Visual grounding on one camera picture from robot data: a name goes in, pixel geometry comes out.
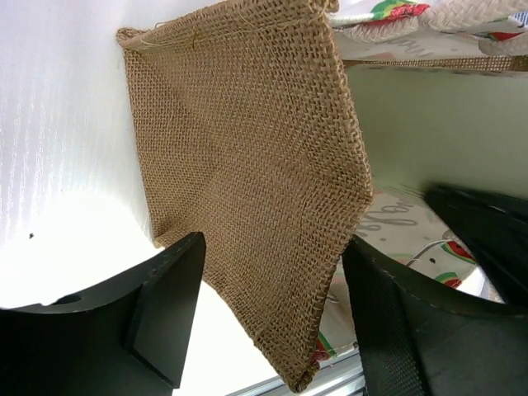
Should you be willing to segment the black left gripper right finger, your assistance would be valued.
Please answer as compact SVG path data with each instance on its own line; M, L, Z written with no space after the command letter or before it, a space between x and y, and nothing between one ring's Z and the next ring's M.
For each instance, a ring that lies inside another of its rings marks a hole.
M525 395L527 310L433 280L360 238L342 254L369 395Z

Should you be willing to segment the watermelon print canvas bag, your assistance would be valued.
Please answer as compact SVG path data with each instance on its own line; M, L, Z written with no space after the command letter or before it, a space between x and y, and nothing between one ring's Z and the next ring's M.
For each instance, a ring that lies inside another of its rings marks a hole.
M154 243L204 235L204 281L296 393L342 254L380 251L357 233L377 191L527 200L526 74L346 61L337 8L223 1L116 33Z

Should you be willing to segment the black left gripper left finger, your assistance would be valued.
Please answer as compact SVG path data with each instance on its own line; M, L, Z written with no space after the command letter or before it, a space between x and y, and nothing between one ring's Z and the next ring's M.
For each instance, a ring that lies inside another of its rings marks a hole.
M205 263L190 233L43 306L1 312L4 395L169 395L182 381Z

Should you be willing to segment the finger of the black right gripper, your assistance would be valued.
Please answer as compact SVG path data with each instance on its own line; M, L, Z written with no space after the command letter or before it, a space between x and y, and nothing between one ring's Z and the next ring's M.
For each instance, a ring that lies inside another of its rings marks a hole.
M527 304L527 200L437 184L423 200L469 249L502 300Z

